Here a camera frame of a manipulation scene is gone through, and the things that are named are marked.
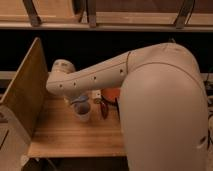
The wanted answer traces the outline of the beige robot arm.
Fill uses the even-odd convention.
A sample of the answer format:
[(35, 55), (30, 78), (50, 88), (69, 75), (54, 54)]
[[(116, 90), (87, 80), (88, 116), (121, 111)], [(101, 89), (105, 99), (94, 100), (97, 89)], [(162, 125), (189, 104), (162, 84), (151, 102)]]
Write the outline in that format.
[(208, 98), (193, 54), (176, 43), (131, 50), (76, 71), (57, 60), (49, 92), (74, 100), (118, 87), (130, 171), (206, 171)]

